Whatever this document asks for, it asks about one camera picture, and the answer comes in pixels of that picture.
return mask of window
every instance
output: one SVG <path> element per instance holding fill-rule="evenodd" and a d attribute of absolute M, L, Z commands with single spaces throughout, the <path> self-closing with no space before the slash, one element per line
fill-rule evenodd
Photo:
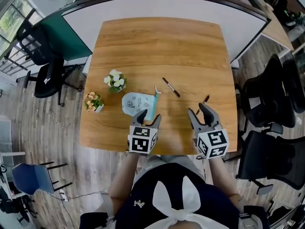
<path fill-rule="evenodd" d="M 14 40 L 18 28 L 25 19 L 29 19 L 30 23 L 34 25 L 42 17 L 35 11 L 29 1 L 15 0 L 0 18 L 0 55 Z"/>

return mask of black mesh chair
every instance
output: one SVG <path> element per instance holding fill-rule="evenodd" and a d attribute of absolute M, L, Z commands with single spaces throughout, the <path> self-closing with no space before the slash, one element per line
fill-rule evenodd
<path fill-rule="evenodd" d="M 283 63 L 284 86 L 297 113 L 305 111 L 304 73 L 299 71 L 295 59 Z"/>
<path fill-rule="evenodd" d="M 259 186 L 258 195 L 271 191 L 273 185 L 264 186 L 256 181 L 267 177 L 283 181 L 296 190 L 305 183 L 305 137 L 283 139 L 267 135 L 272 127 L 264 132 L 251 131 L 242 145 L 238 179 L 253 181 Z"/>
<path fill-rule="evenodd" d="M 52 51 L 41 26 L 32 27 L 25 20 L 17 31 L 16 39 L 19 41 L 22 50 L 36 65 L 44 65 L 40 68 L 37 77 L 32 77 L 31 71 L 28 71 L 25 78 L 24 88 L 27 88 L 29 81 L 36 82 L 35 97 L 45 98 L 58 93 L 58 105 L 64 106 L 64 103 L 61 103 L 63 84 L 78 91 L 82 90 L 82 87 L 77 88 L 65 82 L 72 71 L 80 68 L 80 66 L 63 66 L 63 57 Z"/>
<path fill-rule="evenodd" d="M 263 127 L 275 122 L 286 127 L 295 126 L 295 113 L 291 98 L 283 88 L 286 79 L 282 64 L 275 54 L 264 72 L 257 77 L 248 79 L 243 88 L 235 85 L 239 90 L 237 106 L 242 108 L 246 117 L 243 135 L 246 132 L 248 121 L 255 127 Z M 259 98 L 260 104 L 251 108 L 249 99 Z"/>

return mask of white pouch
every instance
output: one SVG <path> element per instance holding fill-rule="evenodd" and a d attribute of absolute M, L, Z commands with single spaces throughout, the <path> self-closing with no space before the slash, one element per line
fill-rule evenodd
<path fill-rule="evenodd" d="M 151 121 L 154 117 L 154 112 L 157 105 L 158 92 L 157 89 L 155 96 L 140 94 L 140 93 L 127 93 L 122 98 L 122 109 L 127 115 L 134 116 L 137 112 L 147 109 L 145 120 Z"/>

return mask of green panel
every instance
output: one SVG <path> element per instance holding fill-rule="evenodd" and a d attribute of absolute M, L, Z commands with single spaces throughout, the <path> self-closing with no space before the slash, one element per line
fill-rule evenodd
<path fill-rule="evenodd" d="M 89 56 L 92 52 L 61 16 L 63 12 L 41 21 L 51 48 L 67 61 Z"/>

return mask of black and white marker cube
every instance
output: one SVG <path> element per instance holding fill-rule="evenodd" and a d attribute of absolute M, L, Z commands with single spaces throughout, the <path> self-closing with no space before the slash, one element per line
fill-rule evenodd
<path fill-rule="evenodd" d="M 225 155 L 229 144 L 227 131 L 221 129 L 199 133 L 196 147 L 205 158 L 214 158 Z"/>
<path fill-rule="evenodd" d="M 158 129 L 130 126 L 129 152 L 149 154 L 157 141 Z"/>

